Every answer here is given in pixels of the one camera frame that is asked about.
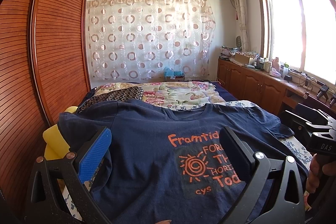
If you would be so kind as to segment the right hand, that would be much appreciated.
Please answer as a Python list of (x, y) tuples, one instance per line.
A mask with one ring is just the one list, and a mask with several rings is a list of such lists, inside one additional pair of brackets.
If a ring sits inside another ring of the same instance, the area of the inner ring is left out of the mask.
[(315, 154), (310, 162), (309, 175), (306, 180), (306, 191), (315, 193), (319, 187), (322, 174), (326, 176), (335, 176), (335, 161), (322, 164), (322, 155)]

